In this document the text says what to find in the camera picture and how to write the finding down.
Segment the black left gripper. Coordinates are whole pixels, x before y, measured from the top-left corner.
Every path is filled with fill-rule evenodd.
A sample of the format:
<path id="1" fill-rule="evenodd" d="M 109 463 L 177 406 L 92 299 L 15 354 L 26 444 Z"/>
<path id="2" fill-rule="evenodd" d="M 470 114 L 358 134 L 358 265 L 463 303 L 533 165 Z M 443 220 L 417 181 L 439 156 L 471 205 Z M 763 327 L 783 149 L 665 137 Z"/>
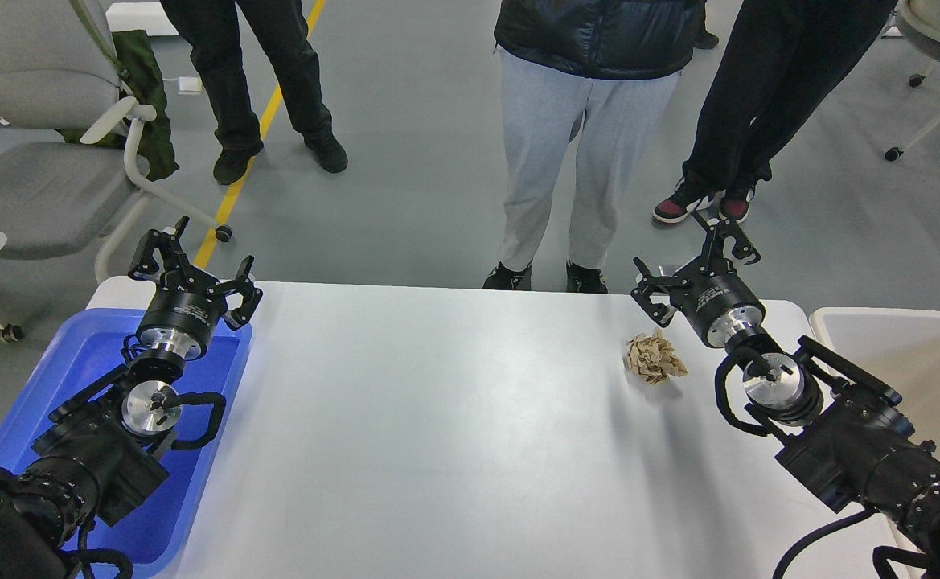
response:
<path id="1" fill-rule="evenodd" d="M 263 292 L 250 275 L 254 256 L 242 260 L 232 280 L 191 273 L 189 257 L 179 241 L 187 224 L 189 216 L 182 216 L 173 228 L 147 231 L 135 250 L 128 277 L 158 286 L 138 327 L 138 342 L 194 360 L 207 352 L 220 318 L 234 331 L 248 325 Z M 241 297 L 240 304 L 230 308 L 228 297 L 235 294 Z"/>

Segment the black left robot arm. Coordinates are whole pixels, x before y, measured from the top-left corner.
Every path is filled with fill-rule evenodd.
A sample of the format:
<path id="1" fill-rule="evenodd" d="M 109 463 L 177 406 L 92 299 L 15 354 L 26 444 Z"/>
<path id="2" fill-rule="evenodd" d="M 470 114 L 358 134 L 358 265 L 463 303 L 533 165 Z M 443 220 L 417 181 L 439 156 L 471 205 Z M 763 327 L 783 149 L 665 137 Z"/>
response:
<path id="1" fill-rule="evenodd" d="M 193 265 L 179 242 L 187 224 L 183 216 L 140 239 L 128 274 L 156 283 L 156 293 L 125 337 L 124 363 L 51 411 L 24 472 L 0 468 L 0 578 L 92 578 L 97 564 L 132 577 L 127 554 L 88 546 L 96 520 L 116 525 L 141 506 L 169 477 L 166 451 L 216 439 L 226 396 L 174 384 L 205 355 L 217 323 L 248 325 L 263 293 L 253 256 L 230 280 Z"/>

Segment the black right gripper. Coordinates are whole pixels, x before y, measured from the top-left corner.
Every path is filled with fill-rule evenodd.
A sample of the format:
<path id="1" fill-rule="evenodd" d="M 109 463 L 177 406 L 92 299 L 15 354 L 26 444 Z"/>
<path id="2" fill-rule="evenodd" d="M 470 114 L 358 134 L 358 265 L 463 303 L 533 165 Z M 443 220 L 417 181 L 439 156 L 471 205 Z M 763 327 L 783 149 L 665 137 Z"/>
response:
<path id="1" fill-rule="evenodd" d="M 765 307 L 737 275 L 739 266 L 756 264 L 761 254 L 737 220 L 706 219 L 700 211 L 692 217 L 706 233 L 697 259 L 662 276 L 635 257 L 639 274 L 630 296 L 658 326 L 671 325 L 675 312 L 682 311 L 706 346 L 726 348 L 765 318 Z"/>

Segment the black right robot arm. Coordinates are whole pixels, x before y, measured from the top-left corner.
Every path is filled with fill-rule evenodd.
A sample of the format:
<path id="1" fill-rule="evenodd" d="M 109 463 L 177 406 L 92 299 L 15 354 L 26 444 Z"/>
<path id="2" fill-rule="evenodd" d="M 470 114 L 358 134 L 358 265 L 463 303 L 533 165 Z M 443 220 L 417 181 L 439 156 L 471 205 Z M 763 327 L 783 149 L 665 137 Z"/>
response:
<path id="1" fill-rule="evenodd" d="M 881 578 L 895 564 L 940 578 L 940 461 L 935 444 L 910 442 L 914 427 L 899 411 L 902 396 L 872 374 L 811 337 L 786 352 L 764 329 L 765 307 L 738 277 L 737 261 L 760 254 L 735 220 L 706 220 L 701 252 L 672 275 L 654 274 L 634 259 L 639 274 L 631 296 L 657 323 L 682 313 L 703 345 L 723 349 L 713 378 L 716 406 L 739 431 L 775 437 L 776 461 L 827 508 L 849 503 L 862 511 L 809 532 L 774 570 L 824 536 L 881 513 L 912 543 L 873 550 Z"/>

